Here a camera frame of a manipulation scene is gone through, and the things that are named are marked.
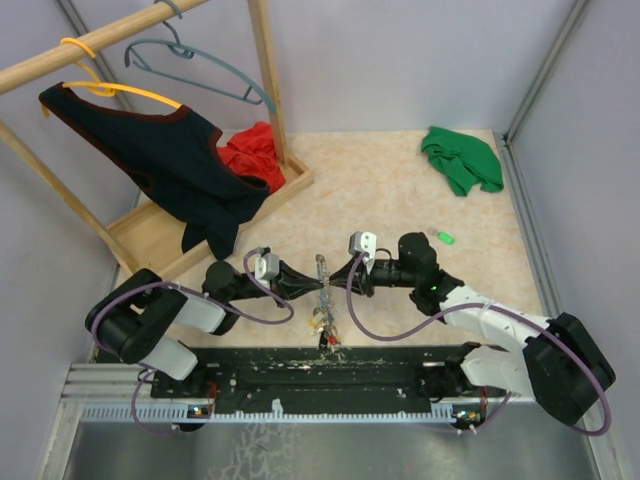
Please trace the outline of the bunch of tagged keys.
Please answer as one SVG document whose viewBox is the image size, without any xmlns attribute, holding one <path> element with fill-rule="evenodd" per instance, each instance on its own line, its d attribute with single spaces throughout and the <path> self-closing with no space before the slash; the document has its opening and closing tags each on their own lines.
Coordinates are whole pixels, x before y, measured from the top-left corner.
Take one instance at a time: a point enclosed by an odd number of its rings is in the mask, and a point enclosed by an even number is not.
<svg viewBox="0 0 640 480">
<path fill-rule="evenodd" d="M 316 307 L 309 319 L 309 326 L 319 338 L 319 348 L 334 353 L 342 344 L 335 319 L 330 311 Z"/>
</svg>

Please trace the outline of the green tagged key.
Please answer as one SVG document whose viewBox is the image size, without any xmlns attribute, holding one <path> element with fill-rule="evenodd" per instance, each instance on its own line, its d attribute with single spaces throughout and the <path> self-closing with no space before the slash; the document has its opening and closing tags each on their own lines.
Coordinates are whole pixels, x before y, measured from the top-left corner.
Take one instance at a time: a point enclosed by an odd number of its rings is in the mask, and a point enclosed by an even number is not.
<svg viewBox="0 0 640 480">
<path fill-rule="evenodd" d="M 428 233 L 430 235 L 432 235 L 433 237 L 437 238 L 439 241 L 447 244 L 447 245 L 454 245 L 455 244 L 455 239 L 453 236 L 449 235 L 446 232 L 440 231 L 436 228 L 429 228 L 428 229 Z"/>
</svg>

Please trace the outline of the large keyring with blue handle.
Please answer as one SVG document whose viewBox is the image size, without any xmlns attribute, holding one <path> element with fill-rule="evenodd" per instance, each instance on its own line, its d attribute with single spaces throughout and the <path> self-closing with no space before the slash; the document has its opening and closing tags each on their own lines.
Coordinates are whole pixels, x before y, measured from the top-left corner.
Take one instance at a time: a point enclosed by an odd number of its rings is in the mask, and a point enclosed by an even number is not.
<svg viewBox="0 0 640 480">
<path fill-rule="evenodd" d="M 319 290 L 319 308 L 323 313 L 329 315 L 332 313 L 332 300 L 329 291 L 330 274 L 327 267 L 327 262 L 322 254 L 317 254 L 315 256 L 315 262 L 317 278 L 321 283 L 321 289 Z"/>
</svg>

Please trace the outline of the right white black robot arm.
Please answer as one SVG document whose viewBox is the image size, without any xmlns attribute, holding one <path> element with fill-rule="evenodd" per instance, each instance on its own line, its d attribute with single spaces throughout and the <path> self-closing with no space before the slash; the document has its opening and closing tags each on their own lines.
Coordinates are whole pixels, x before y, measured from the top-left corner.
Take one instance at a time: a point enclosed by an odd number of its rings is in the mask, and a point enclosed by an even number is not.
<svg viewBox="0 0 640 480">
<path fill-rule="evenodd" d="M 446 372 L 448 387 L 461 396 L 478 387 L 532 397 L 555 420 L 575 428 L 595 405 L 603 424 L 590 436 L 602 436 L 612 423 L 606 390 L 615 382 L 610 363 L 575 316 L 555 318 L 522 313 L 476 292 L 443 270 L 437 252 L 422 232 L 400 237 L 397 257 L 377 258 L 377 237 L 356 232 L 349 240 L 351 260 L 330 277 L 330 284 L 353 294 L 372 296 L 378 287 L 409 289 L 409 298 L 426 320 L 404 332 L 411 337 L 435 321 L 475 332 L 487 344 L 467 345 Z"/>
</svg>

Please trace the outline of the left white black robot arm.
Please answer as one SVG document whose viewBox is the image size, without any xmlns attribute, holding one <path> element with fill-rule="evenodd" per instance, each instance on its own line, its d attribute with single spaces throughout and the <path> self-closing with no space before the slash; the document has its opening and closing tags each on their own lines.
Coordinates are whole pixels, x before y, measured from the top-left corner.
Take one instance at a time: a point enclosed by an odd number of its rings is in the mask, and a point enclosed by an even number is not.
<svg viewBox="0 0 640 480">
<path fill-rule="evenodd" d="M 322 288 L 319 280 L 271 253 L 261 255 L 255 266 L 241 273 L 226 261 L 216 261 L 207 269 L 200 292 L 141 269 L 90 310 L 85 328 L 96 346 L 121 362 L 162 372 L 184 395 L 197 396 L 207 387 L 208 373 L 198 366 L 193 351 L 167 334 L 170 326 L 221 336 L 241 317 L 269 322 L 238 310 L 234 301 L 270 297 L 289 309 L 292 300 Z"/>
</svg>

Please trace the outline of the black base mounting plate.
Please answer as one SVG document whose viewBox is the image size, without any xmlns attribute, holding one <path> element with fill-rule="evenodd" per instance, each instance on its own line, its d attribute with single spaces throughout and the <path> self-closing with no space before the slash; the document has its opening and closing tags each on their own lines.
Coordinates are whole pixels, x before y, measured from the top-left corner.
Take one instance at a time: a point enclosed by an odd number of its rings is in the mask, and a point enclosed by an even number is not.
<svg viewBox="0 0 640 480">
<path fill-rule="evenodd" d="M 269 413 L 279 401 L 286 414 L 420 414 L 446 398 L 503 395 L 474 387 L 460 363 L 470 345 L 369 346 L 336 351 L 317 347 L 198 348 L 195 370 L 184 380 L 158 373 L 154 399 L 203 398 L 218 414 Z"/>
</svg>

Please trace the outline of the red crumpled cloth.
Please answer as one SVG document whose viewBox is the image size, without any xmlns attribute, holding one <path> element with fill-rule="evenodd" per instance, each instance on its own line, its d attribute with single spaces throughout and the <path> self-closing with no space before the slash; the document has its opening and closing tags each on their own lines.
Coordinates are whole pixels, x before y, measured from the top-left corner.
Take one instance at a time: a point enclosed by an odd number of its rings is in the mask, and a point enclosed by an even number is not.
<svg viewBox="0 0 640 480">
<path fill-rule="evenodd" d="M 236 174 L 260 178 L 268 184 L 271 193 L 286 183 L 279 166 L 272 127 L 266 122 L 256 122 L 251 128 L 234 134 L 217 151 L 222 162 Z"/>
</svg>

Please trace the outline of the wooden clothes rack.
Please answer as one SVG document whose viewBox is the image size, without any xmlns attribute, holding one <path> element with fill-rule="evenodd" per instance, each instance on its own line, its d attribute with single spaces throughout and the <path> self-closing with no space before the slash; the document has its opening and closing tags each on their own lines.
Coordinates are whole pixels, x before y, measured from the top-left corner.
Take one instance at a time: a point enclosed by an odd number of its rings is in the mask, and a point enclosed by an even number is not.
<svg viewBox="0 0 640 480">
<path fill-rule="evenodd" d="M 201 4 L 200 1 L 159 2 L 77 39 L 66 41 L 2 70 L 1 92 L 11 92 Z M 272 102 L 269 106 L 269 120 L 286 183 L 269 196 L 250 222 L 240 226 L 241 231 L 248 230 L 275 212 L 314 181 L 312 171 L 296 158 L 287 144 L 268 5 L 265 1 L 249 1 L 247 6 L 262 86 L 266 89 L 263 100 Z M 104 225 L 6 122 L 1 123 L 1 140 L 98 234 L 118 261 L 125 277 L 146 267 L 173 280 L 210 256 L 211 250 L 204 242 L 182 252 L 180 239 L 184 224 L 150 201 L 135 207 L 110 225 Z"/>
</svg>

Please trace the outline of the green crumpled cloth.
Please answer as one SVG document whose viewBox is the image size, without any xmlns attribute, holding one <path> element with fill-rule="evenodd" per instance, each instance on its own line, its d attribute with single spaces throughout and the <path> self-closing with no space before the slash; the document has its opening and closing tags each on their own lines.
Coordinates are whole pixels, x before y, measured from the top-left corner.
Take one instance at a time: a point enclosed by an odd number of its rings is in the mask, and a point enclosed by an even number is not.
<svg viewBox="0 0 640 480">
<path fill-rule="evenodd" d="M 447 180 L 455 196 L 467 197 L 478 186 L 486 193 L 504 189 L 501 163 L 491 147 L 477 137 L 431 126 L 420 150 Z"/>
</svg>

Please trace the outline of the dark navy tank top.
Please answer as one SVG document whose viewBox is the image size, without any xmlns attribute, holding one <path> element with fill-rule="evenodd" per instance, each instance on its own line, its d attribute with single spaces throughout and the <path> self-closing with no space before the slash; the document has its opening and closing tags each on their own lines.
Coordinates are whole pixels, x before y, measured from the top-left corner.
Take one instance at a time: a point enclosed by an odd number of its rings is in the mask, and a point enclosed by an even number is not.
<svg viewBox="0 0 640 480">
<path fill-rule="evenodd" d="M 206 242 L 217 259 L 231 256 L 240 226 L 270 194 L 265 180 L 238 174 L 222 161 L 221 130 L 189 107 L 167 115 L 132 113 L 92 104 L 60 84 L 39 100 L 185 223 L 184 252 Z"/>
</svg>

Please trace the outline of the grey-blue plastic hanger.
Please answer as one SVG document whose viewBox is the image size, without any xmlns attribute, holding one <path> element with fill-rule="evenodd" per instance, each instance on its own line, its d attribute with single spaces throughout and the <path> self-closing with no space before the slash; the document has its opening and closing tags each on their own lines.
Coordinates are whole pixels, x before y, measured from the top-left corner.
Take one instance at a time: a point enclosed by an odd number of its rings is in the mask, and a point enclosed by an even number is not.
<svg viewBox="0 0 640 480">
<path fill-rule="evenodd" d="M 249 29 L 253 32 L 261 80 L 256 81 L 225 60 L 201 48 L 181 41 L 168 21 L 162 25 L 171 33 L 165 38 L 138 38 L 124 49 L 123 63 L 137 69 L 200 88 L 213 94 L 266 108 L 269 116 L 278 113 L 276 101 L 277 70 L 268 49 L 272 47 L 268 10 L 264 1 L 247 3 Z"/>
</svg>

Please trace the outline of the yellow plastic hanger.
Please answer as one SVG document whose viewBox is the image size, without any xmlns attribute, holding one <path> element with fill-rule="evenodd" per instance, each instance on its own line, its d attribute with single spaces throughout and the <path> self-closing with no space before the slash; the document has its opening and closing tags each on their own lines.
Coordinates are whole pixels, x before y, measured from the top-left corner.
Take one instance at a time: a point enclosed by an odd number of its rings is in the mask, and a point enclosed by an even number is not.
<svg viewBox="0 0 640 480">
<path fill-rule="evenodd" d="M 59 44 L 75 45 L 76 47 L 79 47 L 81 50 L 83 50 L 84 53 L 88 54 L 89 57 L 92 59 L 95 59 L 97 56 L 94 50 L 92 50 L 89 46 L 87 46 L 86 44 L 84 44 L 83 42 L 81 42 L 76 38 L 64 37 L 60 40 Z M 138 87 L 133 87 L 133 86 L 124 85 L 124 84 L 109 83 L 109 82 L 101 81 L 98 75 L 96 74 L 96 72 L 88 65 L 80 61 L 75 61 L 74 64 L 80 69 L 84 70 L 90 76 L 91 79 L 84 80 L 84 81 L 62 82 L 63 88 L 66 88 L 66 89 L 85 88 L 91 93 L 93 93 L 94 95 L 97 95 L 100 97 L 107 97 L 107 98 L 114 97 L 120 92 L 123 92 L 123 93 L 126 92 L 126 93 L 131 93 L 143 98 L 147 98 L 147 99 L 165 104 L 176 110 L 182 107 L 180 103 L 174 100 L 171 100 L 168 97 L 159 95 L 157 93 L 154 93 L 148 90 L 144 90 Z M 45 107 L 44 104 L 41 103 L 41 109 L 44 117 L 49 118 L 50 112 L 48 107 Z"/>
</svg>

